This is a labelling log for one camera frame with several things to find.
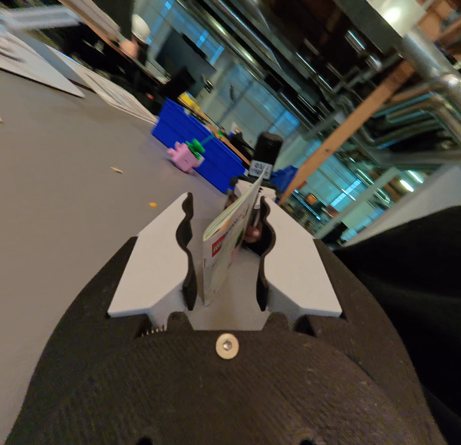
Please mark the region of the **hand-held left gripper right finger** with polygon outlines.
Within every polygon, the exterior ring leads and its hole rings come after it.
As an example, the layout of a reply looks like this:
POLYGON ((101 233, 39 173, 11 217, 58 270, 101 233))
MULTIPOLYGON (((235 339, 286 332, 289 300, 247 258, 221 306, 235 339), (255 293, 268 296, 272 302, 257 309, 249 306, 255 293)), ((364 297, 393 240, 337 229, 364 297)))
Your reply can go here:
POLYGON ((342 307, 312 235, 274 201, 261 198, 264 241, 256 299, 261 311, 288 321, 304 315, 340 317, 342 307))

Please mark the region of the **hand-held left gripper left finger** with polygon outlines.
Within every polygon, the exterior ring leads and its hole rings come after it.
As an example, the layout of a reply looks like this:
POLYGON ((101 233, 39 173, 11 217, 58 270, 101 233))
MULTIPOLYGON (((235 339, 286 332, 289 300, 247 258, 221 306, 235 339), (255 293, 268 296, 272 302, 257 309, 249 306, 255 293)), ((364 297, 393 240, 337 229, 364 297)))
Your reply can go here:
POLYGON ((192 239, 193 194, 180 195, 137 235, 108 307, 111 318, 147 315, 166 327, 170 314, 192 310, 197 278, 188 244, 192 239))

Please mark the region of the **white instruction booklet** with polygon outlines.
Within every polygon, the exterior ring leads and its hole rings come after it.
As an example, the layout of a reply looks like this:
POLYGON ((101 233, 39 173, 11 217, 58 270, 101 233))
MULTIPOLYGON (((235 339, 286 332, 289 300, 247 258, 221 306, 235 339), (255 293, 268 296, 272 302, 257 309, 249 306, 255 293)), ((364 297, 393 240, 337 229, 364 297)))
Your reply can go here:
POLYGON ((259 197, 267 171, 263 164, 255 182, 242 189, 236 200, 207 227, 202 237, 203 303, 210 305, 215 293, 227 277, 228 269, 244 237, 259 197))

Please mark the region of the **person's right hand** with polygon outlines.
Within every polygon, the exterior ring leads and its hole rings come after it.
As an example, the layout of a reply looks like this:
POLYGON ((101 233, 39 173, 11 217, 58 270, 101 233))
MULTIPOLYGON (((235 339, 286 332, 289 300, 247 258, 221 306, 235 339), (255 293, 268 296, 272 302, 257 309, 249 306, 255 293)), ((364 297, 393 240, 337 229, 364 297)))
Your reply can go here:
POLYGON ((262 223, 258 222, 256 226, 249 225, 246 228, 243 241, 247 244, 254 244, 261 238, 262 223))

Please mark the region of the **blue storage bin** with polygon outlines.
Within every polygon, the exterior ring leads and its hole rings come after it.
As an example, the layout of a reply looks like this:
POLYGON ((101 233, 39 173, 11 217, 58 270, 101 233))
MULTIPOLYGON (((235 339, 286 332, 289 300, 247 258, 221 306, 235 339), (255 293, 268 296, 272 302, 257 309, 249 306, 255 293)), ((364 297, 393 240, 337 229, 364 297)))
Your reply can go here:
POLYGON ((298 168, 292 165, 274 171, 271 175, 270 183, 276 186, 278 191, 285 192, 297 171, 298 168))
POLYGON ((222 193, 230 189, 232 178, 245 172, 239 156, 170 99, 164 102, 152 135, 167 148, 174 148, 176 143, 191 144, 196 154, 203 157, 196 172, 222 193))

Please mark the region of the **pink brick flowerpot with plant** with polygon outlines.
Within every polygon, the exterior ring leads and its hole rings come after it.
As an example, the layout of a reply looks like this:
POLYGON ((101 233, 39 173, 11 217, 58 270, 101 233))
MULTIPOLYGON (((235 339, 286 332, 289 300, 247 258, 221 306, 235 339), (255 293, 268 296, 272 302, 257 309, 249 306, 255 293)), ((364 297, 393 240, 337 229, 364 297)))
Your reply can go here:
POLYGON ((167 154, 172 163, 184 173, 192 174, 204 162, 206 152, 204 146, 215 136, 207 136, 201 142, 194 138, 184 143, 176 142, 174 148, 169 148, 167 154))

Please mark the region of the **person's black clothing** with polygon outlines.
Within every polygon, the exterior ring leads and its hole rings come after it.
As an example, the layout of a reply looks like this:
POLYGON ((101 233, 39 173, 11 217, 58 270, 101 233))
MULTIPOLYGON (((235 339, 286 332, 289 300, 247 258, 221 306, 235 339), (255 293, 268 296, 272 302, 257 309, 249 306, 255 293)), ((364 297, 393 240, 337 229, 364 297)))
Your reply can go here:
POLYGON ((461 207, 338 248, 402 339, 448 444, 461 443, 461 207))

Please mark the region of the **laminated paper sheet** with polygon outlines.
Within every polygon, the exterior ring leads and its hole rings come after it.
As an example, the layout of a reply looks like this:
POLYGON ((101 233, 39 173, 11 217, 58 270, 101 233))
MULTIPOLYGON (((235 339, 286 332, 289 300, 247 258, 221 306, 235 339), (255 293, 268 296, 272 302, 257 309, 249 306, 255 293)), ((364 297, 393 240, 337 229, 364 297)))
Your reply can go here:
POLYGON ((158 118, 145 108, 135 96, 111 82, 105 77, 83 67, 78 62, 62 54, 60 51, 48 47, 48 49, 62 61, 66 67, 69 67, 79 79, 97 95, 99 95, 107 104, 113 108, 126 112, 134 117, 137 117, 150 125, 157 125, 158 118))

